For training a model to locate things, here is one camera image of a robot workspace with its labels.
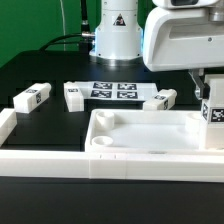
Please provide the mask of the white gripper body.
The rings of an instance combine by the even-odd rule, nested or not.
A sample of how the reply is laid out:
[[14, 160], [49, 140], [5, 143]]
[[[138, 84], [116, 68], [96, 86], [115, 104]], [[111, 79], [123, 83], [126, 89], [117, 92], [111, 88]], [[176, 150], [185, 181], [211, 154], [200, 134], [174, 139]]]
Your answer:
[[151, 71], [224, 66], [224, 0], [152, 0], [143, 41]]

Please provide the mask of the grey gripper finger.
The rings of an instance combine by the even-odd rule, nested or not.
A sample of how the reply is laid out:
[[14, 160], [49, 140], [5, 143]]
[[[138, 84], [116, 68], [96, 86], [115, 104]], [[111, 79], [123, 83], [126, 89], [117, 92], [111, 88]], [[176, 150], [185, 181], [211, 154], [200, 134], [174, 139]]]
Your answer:
[[210, 94], [210, 87], [204, 81], [205, 72], [203, 68], [190, 69], [188, 71], [191, 79], [195, 84], [195, 96], [198, 100], [208, 99]]

